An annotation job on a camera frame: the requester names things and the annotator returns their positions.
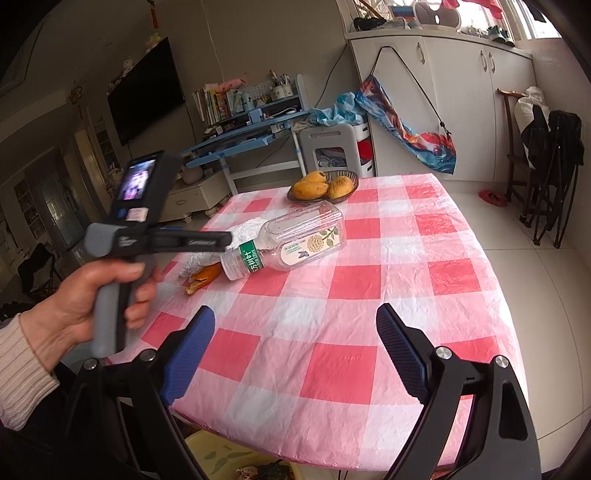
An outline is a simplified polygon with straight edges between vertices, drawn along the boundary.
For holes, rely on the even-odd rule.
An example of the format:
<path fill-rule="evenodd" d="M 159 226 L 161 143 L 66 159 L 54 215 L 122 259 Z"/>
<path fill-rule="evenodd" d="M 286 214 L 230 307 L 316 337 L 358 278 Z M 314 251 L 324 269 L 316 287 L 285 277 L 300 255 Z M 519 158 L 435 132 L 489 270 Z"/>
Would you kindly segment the cream sweater left forearm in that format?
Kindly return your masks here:
<path fill-rule="evenodd" d="M 1 329 L 0 354 L 1 423 L 19 431 L 59 381 L 34 354 L 23 334 L 20 315 Z"/>

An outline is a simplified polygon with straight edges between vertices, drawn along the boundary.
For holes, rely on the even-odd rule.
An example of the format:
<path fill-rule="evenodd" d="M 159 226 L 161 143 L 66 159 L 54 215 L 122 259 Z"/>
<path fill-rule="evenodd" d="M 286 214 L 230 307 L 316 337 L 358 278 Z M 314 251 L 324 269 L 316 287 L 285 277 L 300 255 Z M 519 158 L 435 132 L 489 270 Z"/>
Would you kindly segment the person's left hand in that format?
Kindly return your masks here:
<path fill-rule="evenodd" d="M 117 259 L 90 262 L 67 277 L 56 293 L 19 317 L 21 330 L 48 372 L 75 346 L 93 337 L 93 307 L 99 289 L 129 283 L 144 273 L 143 263 Z"/>

